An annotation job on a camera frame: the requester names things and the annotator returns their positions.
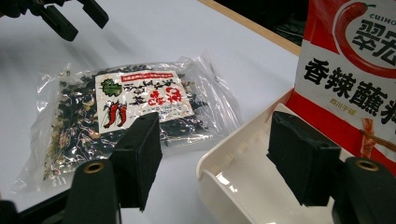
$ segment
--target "white surface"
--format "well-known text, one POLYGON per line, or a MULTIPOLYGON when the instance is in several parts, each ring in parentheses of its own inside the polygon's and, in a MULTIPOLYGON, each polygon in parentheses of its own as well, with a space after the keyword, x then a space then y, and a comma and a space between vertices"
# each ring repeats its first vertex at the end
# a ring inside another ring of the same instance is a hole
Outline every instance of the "white surface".
MULTIPOLYGON (((266 157, 273 111, 295 115, 283 105, 290 93, 230 134, 198 162, 200 198, 220 223, 333 223, 332 198, 325 207, 301 206, 266 157)), ((343 149, 340 159, 351 156, 343 149)))
MULTIPOLYGON (((49 64, 62 69, 71 63, 78 72, 129 63, 173 62, 180 56, 196 57, 207 51, 238 100, 244 121, 293 85, 295 55, 197 1, 98 3, 110 18, 104 30, 77 1, 60 8, 79 30, 72 43, 30 13, 16 20, 0 19, 0 192, 19 210, 61 190, 10 193, 30 156, 37 73, 49 64)), ((198 160, 214 144, 197 144, 192 146, 197 152, 165 156, 147 210, 143 214, 122 210, 124 223, 216 223, 198 199, 194 175, 198 160)))

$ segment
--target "paper label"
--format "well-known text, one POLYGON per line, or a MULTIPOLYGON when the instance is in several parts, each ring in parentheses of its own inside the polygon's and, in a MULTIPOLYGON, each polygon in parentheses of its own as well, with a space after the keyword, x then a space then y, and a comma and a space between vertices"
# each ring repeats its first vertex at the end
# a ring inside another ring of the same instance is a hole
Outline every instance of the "paper label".
POLYGON ((129 128, 142 115, 158 112, 160 122, 193 115, 174 71, 112 73, 95 78, 99 133, 129 128))

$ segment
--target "product label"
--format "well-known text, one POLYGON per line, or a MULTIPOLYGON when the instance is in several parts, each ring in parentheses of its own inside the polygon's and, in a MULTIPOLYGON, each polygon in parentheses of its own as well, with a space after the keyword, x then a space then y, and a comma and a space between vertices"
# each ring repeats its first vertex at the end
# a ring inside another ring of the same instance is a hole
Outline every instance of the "product label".
POLYGON ((160 122, 193 115, 181 80, 173 71, 112 73, 95 78, 99 133, 129 128, 158 112, 160 122))
MULTIPOLYGON (((323 127, 324 132, 359 142, 346 148, 355 156, 372 159, 372 152, 378 151, 381 155, 374 159, 386 163, 393 171, 396 170, 395 11, 393 0, 311 0, 295 85, 299 95, 339 118, 323 120, 331 124, 323 127), (352 127, 351 131, 332 133, 332 129, 344 122, 352 127)), ((318 117, 315 111, 309 110, 314 107, 301 102, 293 104, 307 114, 307 119, 319 120, 314 118, 318 117)))

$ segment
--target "transparent plastic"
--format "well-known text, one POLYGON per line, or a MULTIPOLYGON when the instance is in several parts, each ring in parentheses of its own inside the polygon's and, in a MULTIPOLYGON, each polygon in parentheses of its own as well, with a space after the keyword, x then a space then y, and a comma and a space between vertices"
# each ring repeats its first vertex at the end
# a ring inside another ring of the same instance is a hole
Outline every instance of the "transparent plastic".
POLYGON ((238 104, 207 56, 76 74, 69 64, 60 72, 53 71, 41 74, 32 155, 15 191, 40 190, 48 185, 43 185, 46 180, 52 186, 62 185, 64 175, 82 163, 108 158, 125 129, 145 113, 156 111, 163 118, 163 151, 224 138, 240 126, 238 104), (129 82, 132 76, 137 82, 129 82))

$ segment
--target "red chili pepper illustration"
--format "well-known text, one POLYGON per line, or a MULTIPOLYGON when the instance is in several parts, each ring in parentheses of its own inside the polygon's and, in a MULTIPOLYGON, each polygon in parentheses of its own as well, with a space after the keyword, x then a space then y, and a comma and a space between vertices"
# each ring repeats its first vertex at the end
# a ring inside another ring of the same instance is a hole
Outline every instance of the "red chili pepper illustration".
POLYGON ((125 105, 119 105, 119 115, 120 115, 120 118, 121 118, 121 122, 117 126, 122 127, 122 125, 126 121, 126 104, 125 105))
POLYGON ((108 123, 105 124, 105 128, 110 127, 116 121, 117 110, 119 109, 119 103, 111 102, 111 105, 108 109, 108 123))
POLYGON ((374 6, 368 6, 362 2, 356 2, 345 7, 339 14, 335 24, 335 40, 344 56, 359 69, 379 77, 396 78, 396 69, 385 68, 367 62, 353 50, 347 41, 346 32, 348 25, 356 18, 364 15, 368 7, 374 6))

